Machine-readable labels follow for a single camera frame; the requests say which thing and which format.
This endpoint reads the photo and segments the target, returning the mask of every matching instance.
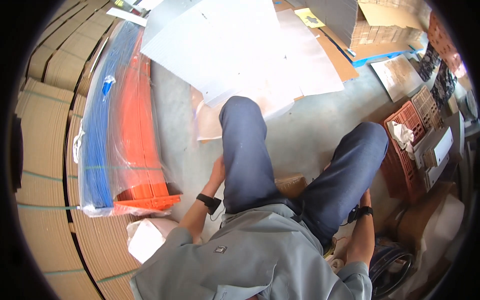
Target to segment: white rag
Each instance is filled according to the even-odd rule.
[[[412,129],[408,129],[405,124],[398,124],[395,121],[387,122],[388,131],[390,135],[396,142],[400,149],[405,149],[408,153],[408,157],[411,160],[415,160],[415,156],[413,155],[413,131]]]

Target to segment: orange plastic parts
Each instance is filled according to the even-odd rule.
[[[131,208],[164,210],[180,201],[180,195],[169,195],[162,172],[152,118],[150,60],[140,53],[143,30],[140,31],[130,64],[125,69],[119,97],[120,133],[124,156],[133,176],[125,176],[128,190],[117,196],[114,213]]]

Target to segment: orange plastic crate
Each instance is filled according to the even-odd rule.
[[[411,101],[405,103],[396,113],[382,122],[390,140],[387,154],[380,167],[387,183],[388,193],[392,198],[413,204],[426,193],[423,178],[417,170],[415,161],[408,157],[405,150],[400,149],[390,135],[386,125],[389,121],[405,124],[411,129],[414,136],[413,145],[424,137],[425,129]]]

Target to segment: person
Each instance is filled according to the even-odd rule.
[[[383,127],[358,125],[342,138],[320,176],[297,199],[287,199],[275,186],[258,105],[234,96],[219,118],[223,156],[214,163],[204,196],[132,277],[135,298],[370,299],[371,209],[358,218],[346,265],[337,274],[323,253],[359,201],[371,207],[369,186],[388,147]],[[221,228],[207,243],[194,244],[212,206],[205,199],[224,180]]]

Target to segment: hand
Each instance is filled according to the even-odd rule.
[[[372,200],[370,198],[370,189],[367,189],[365,193],[363,193],[363,196],[360,199],[360,207],[364,206],[372,206]]]
[[[225,164],[223,163],[223,155],[221,155],[215,163],[213,163],[212,174],[210,175],[209,182],[220,186],[225,180]]]

